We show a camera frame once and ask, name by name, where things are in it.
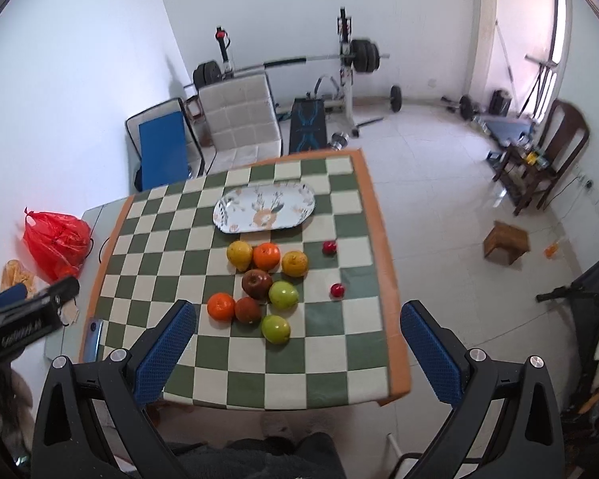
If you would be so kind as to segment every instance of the small wooden stool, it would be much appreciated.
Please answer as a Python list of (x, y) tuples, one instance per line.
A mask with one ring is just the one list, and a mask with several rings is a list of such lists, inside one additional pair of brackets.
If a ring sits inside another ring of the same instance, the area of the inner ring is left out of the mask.
[(508, 252), (508, 265), (530, 251), (528, 233), (512, 225), (495, 222), (490, 234), (484, 239), (484, 257), (488, 257), (496, 248)]

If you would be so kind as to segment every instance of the red apple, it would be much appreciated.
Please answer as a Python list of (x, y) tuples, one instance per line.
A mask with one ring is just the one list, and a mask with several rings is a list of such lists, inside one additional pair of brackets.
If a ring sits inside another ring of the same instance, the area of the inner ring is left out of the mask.
[(341, 299), (346, 291), (346, 287), (342, 283), (335, 283), (331, 286), (331, 295), (335, 299)]
[(273, 278), (264, 270), (249, 270), (242, 278), (242, 289), (258, 301), (266, 299), (272, 285)]
[(262, 311), (255, 299), (242, 297), (235, 303), (235, 316), (241, 323), (252, 325), (262, 318)]
[(337, 253), (337, 242), (336, 241), (324, 241), (322, 245), (322, 252), (325, 255), (334, 255)]

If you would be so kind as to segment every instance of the oval plate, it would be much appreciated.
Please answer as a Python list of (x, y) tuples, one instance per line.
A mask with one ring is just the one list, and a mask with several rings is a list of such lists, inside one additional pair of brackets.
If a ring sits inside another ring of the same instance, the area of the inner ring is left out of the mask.
[(296, 227), (315, 209), (315, 193), (300, 182), (240, 187), (222, 196), (213, 223), (226, 234)]

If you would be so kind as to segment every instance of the checkered tablecloth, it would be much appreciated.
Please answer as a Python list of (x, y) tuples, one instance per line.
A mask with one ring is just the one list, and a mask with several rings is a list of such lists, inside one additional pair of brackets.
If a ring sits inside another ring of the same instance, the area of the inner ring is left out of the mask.
[[(214, 174), (135, 196), (106, 266), (96, 305), (105, 320), (99, 359), (130, 348), (176, 299), (196, 306), (196, 335), (164, 387), (167, 400), (222, 408), (306, 409), (379, 400), (390, 395), (387, 336), (369, 228), (350, 156), (295, 160)], [(215, 203), (239, 186), (299, 179), (315, 191), (315, 211), (300, 226), (222, 234)], [(245, 294), (226, 247), (241, 239), (273, 241), (282, 254), (302, 250), (310, 270), (291, 279), (299, 305), (282, 315), (291, 339), (272, 345), (259, 326), (216, 323), (206, 312), (214, 293)], [(322, 254), (337, 240), (334, 257)], [(346, 286), (341, 301), (332, 284)]]

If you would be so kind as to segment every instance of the black speaker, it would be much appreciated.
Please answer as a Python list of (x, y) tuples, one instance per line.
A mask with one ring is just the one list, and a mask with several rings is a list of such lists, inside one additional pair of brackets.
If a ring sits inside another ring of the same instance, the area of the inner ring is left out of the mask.
[(490, 107), (488, 113), (490, 115), (500, 115), (505, 117), (508, 115), (508, 108), (512, 102), (512, 97), (505, 90), (496, 90), (492, 93), (492, 99), (490, 99)]

